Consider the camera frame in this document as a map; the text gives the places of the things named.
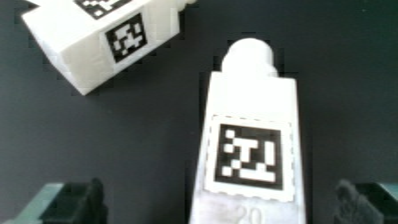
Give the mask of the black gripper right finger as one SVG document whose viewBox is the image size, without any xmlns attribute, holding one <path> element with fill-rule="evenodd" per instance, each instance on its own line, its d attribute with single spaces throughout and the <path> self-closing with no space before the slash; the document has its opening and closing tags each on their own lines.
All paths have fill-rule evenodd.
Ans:
<svg viewBox="0 0 398 224">
<path fill-rule="evenodd" d="M 398 183 L 352 183 L 336 186 L 334 224 L 398 224 Z"/>
</svg>

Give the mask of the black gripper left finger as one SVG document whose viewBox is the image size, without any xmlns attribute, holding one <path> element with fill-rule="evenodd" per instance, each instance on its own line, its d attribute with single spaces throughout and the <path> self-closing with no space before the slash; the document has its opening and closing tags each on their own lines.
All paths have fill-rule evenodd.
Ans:
<svg viewBox="0 0 398 224">
<path fill-rule="evenodd" d="M 10 224 L 106 224 L 103 183 L 48 183 Z"/>
</svg>

